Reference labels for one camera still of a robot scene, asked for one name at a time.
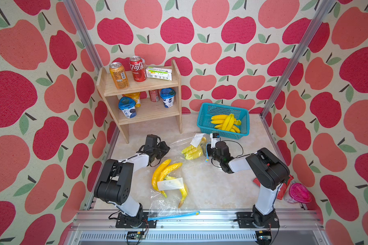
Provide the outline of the bananas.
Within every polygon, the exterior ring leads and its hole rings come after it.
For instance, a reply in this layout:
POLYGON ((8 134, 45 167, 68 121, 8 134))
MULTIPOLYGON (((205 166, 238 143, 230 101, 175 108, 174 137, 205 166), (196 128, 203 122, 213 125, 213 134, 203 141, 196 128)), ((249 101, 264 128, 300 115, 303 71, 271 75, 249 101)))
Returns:
POLYGON ((182 150, 182 154, 186 160, 194 160, 204 155, 206 146, 206 138, 203 137, 197 147, 189 145, 182 150))
POLYGON ((155 192, 162 195, 164 201, 172 201, 181 209, 189 196, 189 190, 182 177, 182 162, 172 163, 171 159, 165 160, 154 171, 151 185, 155 192))

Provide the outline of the banana bunch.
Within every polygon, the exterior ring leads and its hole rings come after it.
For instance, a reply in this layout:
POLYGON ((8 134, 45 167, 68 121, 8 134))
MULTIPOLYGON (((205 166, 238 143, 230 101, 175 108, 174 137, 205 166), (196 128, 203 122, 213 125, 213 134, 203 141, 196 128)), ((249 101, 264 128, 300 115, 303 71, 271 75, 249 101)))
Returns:
POLYGON ((235 117, 233 114, 230 114, 226 118, 224 124, 222 125, 221 130, 230 131, 232 129, 232 126, 234 125, 234 122, 235 122, 235 117))
MULTIPOLYGON (((214 128, 221 130, 222 125, 224 124, 226 118, 229 115, 220 114, 220 115, 212 116, 211 123, 215 125, 214 128)), ((234 125, 232 126, 232 129, 230 130, 230 132, 240 133, 241 132, 241 130, 239 129, 240 125, 241 125, 241 120, 235 118, 234 125)))

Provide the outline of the teal plastic basket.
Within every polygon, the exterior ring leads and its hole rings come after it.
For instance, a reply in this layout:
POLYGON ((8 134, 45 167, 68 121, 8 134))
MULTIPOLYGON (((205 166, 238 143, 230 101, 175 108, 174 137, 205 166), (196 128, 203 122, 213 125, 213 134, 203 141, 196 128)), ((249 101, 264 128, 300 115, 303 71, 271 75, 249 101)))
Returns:
POLYGON ((230 139, 241 139, 250 131, 246 109, 211 103, 201 105, 197 125, 202 133, 218 133, 230 139))

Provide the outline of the zip-top bag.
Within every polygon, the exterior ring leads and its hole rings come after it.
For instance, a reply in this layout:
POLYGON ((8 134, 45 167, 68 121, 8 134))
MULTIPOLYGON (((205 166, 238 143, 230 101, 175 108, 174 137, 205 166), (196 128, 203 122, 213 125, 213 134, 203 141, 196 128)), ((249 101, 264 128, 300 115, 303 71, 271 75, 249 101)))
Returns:
POLYGON ((151 177, 151 205, 148 220, 179 219, 200 214, 185 177, 185 158, 168 157, 154 170, 151 177))
POLYGON ((201 139, 205 137, 206 138, 206 145, 208 143, 208 137, 204 133, 194 133, 186 135, 184 138, 178 139, 175 142, 173 142, 170 147, 172 150, 172 155, 177 160, 183 160, 184 162, 202 162, 206 160, 206 146, 205 146, 205 153, 203 156, 194 159, 194 160, 186 160, 185 157, 182 154, 182 150, 189 145, 193 145, 194 147, 197 147, 201 141, 201 139))

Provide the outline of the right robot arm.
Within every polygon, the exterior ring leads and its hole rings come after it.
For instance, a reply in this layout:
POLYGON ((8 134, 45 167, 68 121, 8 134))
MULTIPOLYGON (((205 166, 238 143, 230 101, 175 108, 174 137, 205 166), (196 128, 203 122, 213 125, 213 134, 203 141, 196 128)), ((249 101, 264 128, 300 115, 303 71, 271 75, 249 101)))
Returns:
POLYGON ((234 158, 224 141, 208 144, 206 154, 212 161, 217 161, 225 173, 252 170, 260 182, 260 192, 252 212, 237 213, 239 226, 259 229, 280 228, 275 201, 279 190, 289 180, 290 170, 287 165, 267 148, 234 158))

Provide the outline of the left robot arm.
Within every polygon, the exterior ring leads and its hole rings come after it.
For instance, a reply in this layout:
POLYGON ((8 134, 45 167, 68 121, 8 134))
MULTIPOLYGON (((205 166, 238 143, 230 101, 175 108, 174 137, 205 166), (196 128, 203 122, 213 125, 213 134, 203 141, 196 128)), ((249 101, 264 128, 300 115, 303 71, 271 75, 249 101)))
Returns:
POLYGON ((144 216, 142 204, 130 195, 132 177, 137 170, 150 166, 155 159, 161 160, 169 151, 170 147, 165 141, 149 134, 135 155, 127 159, 105 161, 96 181, 94 196, 119 209, 117 228, 146 226, 147 217, 144 216))

